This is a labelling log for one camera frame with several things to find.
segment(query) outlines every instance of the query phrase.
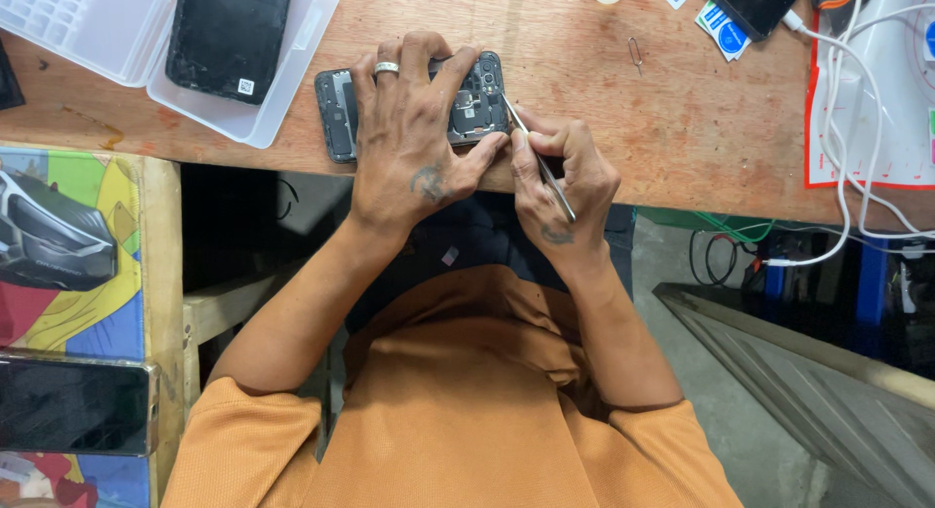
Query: orange shirt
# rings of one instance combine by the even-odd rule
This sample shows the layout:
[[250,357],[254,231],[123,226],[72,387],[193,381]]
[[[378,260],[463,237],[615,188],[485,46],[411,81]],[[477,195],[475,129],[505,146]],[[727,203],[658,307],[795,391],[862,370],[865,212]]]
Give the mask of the orange shirt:
[[321,463],[318,400],[223,378],[192,409],[163,507],[741,506],[691,404],[608,410],[577,338],[568,295],[508,267],[439,276],[351,338]]

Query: clear plastic container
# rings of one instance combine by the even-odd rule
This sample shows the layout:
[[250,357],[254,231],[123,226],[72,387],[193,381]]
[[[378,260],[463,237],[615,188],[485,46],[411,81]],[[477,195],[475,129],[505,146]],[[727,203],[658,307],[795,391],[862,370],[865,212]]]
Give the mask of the clear plastic container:
[[166,78],[176,0],[0,0],[0,27],[100,73],[231,139],[264,149],[309,68],[338,0],[291,0],[279,67],[263,106],[176,86]]

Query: forearm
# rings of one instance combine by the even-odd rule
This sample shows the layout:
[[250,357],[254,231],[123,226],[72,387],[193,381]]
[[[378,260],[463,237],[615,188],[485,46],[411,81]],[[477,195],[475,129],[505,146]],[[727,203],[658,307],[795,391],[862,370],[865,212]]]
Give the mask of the forearm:
[[559,271],[578,308],[581,341],[598,389],[625,409],[683,399],[669,360],[637,314],[605,250]]
[[209,382],[233,377],[248,392],[298,388],[345,315],[402,248],[404,233],[347,219],[224,350]]

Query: tweezers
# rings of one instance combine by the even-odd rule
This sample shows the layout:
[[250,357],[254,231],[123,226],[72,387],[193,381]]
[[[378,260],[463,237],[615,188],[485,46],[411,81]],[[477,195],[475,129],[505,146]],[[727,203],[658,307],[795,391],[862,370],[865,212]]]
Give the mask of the tweezers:
[[[504,94],[500,95],[503,97],[503,104],[507,106],[509,110],[509,115],[513,118],[513,122],[516,123],[516,126],[523,131],[526,135],[529,135],[529,131],[526,130],[523,121],[520,119],[520,116],[516,115],[516,110],[513,109],[513,105],[507,100],[507,96]],[[571,209],[571,205],[568,204],[568,200],[565,197],[565,192],[562,191],[562,187],[558,186],[558,183],[555,182],[555,176],[552,174],[552,170],[549,169],[549,166],[546,165],[545,160],[537,151],[532,151],[536,155],[536,159],[539,160],[539,171],[545,177],[546,182],[555,190],[555,193],[558,194],[559,201],[562,202],[562,208],[565,209],[565,215],[568,217],[569,223],[575,223],[575,212]]]

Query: hand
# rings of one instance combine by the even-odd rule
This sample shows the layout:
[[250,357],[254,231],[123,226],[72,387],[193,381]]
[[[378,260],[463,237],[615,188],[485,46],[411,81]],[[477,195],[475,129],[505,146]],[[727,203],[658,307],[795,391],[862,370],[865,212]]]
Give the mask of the hand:
[[[516,213],[525,234],[568,282],[568,276],[589,272],[609,257],[604,223],[620,186],[620,173],[595,148],[584,121],[548,119],[524,108],[516,110],[530,130],[528,139],[518,129],[512,134]],[[575,223],[568,222],[557,194],[542,182],[532,149],[565,158],[565,178],[556,182],[575,212]]]
[[[359,123],[350,217],[358,223],[405,239],[426,216],[471,195],[509,141],[495,132],[464,157],[451,149],[451,104],[481,48],[459,49],[429,80],[429,59],[450,55],[439,34],[413,32],[382,43],[376,56],[364,55],[351,68]],[[378,60],[399,64],[399,75],[380,72],[374,84]]]

